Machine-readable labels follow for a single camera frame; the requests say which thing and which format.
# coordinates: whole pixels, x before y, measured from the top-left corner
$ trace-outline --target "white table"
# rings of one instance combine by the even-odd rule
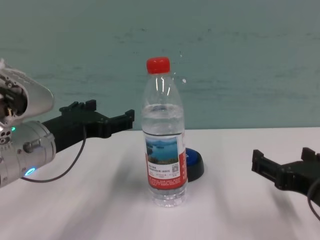
[[[318,240],[320,223],[305,196],[277,190],[251,171],[253,149],[284,164],[302,147],[320,152],[320,128],[187,130],[204,175],[176,208],[155,206],[147,191],[140,131],[89,139],[60,180],[23,180],[0,189],[1,240]],[[34,179],[62,173],[80,143],[58,153]]]

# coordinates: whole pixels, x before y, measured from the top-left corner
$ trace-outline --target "bottle label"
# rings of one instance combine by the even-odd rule
[[[148,181],[153,188],[177,189],[186,183],[188,178],[184,135],[144,134]]]

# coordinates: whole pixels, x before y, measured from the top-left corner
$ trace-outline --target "bottle base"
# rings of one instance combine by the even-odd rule
[[[151,191],[152,201],[156,205],[164,208],[173,208],[173,207],[179,206],[186,200],[186,197],[187,197],[186,187],[184,187],[183,190],[174,194],[158,194],[158,193],[155,193],[152,189],[150,191]]]

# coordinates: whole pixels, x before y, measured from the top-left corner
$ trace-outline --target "plastic bottle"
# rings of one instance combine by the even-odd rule
[[[185,200],[188,184],[184,109],[170,75],[169,59],[150,58],[146,67],[149,80],[143,95],[141,126],[149,189],[157,205],[174,207]]]

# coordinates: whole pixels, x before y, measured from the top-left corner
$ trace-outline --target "landscape picture on label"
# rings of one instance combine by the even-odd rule
[[[177,137],[145,138],[147,159],[150,163],[167,165],[179,162]]]

